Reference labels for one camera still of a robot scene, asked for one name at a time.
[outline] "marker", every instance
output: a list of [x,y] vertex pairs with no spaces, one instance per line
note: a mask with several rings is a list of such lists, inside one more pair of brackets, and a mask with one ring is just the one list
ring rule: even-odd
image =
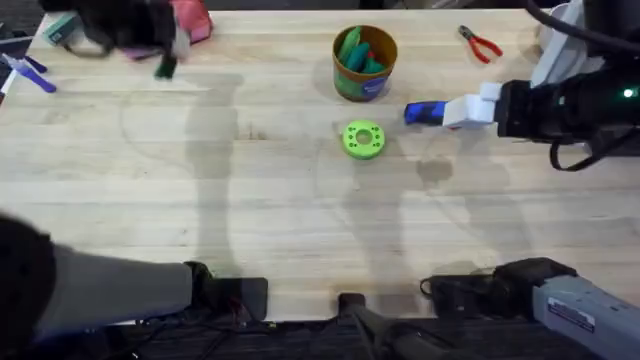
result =
[[38,75],[38,73],[34,71],[25,60],[17,60],[7,54],[2,54],[2,57],[5,60],[4,62],[6,62],[13,70],[17,71],[18,74],[36,83],[45,92],[56,92],[56,86],[45,80],[42,76]]

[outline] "blue label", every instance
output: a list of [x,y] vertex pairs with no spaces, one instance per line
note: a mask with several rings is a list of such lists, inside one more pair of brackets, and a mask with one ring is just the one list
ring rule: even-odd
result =
[[378,94],[384,87],[384,83],[386,82],[386,77],[366,81],[362,84],[362,94],[368,98],[376,97],[378,96]]

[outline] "wooden tabletop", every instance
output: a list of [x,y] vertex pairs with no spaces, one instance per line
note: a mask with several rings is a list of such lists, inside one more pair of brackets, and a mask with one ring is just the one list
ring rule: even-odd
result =
[[[212,17],[213,39],[172,82],[154,80],[159,59],[83,60],[36,39],[30,54],[60,91],[18,78],[0,107],[2,208],[84,251],[264,276],[271,319],[327,318],[342,291],[370,295],[385,314],[427,314],[421,278],[533,256],[640,305],[637,160],[566,174],[547,146],[495,128],[403,125],[409,102],[527,79],[537,25],[523,11]],[[369,104],[332,83],[332,40],[354,24],[385,29],[399,47],[388,91]],[[480,64],[461,24],[504,57]],[[384,128],[381,157],[342,151],[354,119]]]

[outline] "red pliers handle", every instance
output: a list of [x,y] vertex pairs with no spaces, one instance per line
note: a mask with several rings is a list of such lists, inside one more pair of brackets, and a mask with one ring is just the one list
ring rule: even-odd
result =
[[468,27],[461,25],[460,28],[458,28],[458,32],[465,39],[467,39],[467,41],[469,42],[469,45],[471,46],[471,50],[473,51],[473,54],[478,58],[478,60],[482,61],[483,63],[488,64],[489,62],[491,62],[491,60],[485,54],[483,54],[482,51],[480,51],[481,46],[484,46],[487,49],[493,51],[493,53],[496,54],[498,57],[502,56],[503,54],[502,49],[500,49],[498,45],[492,43],[487,39],[483,39],[477,36]]

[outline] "cylindrical container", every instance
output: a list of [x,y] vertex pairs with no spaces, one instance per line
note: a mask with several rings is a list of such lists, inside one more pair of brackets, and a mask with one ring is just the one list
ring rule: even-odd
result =
[[360,43],[368,42],[377,62],[384,70],[375,74],[361,74],[347,69],[338,60],[344,38],[356,26],[342,30],[333,41],[333,84],[344,98],[351,101],[369,101],[380,94],[398,58],[398,47],[391,35],[375,26],[361,27]]

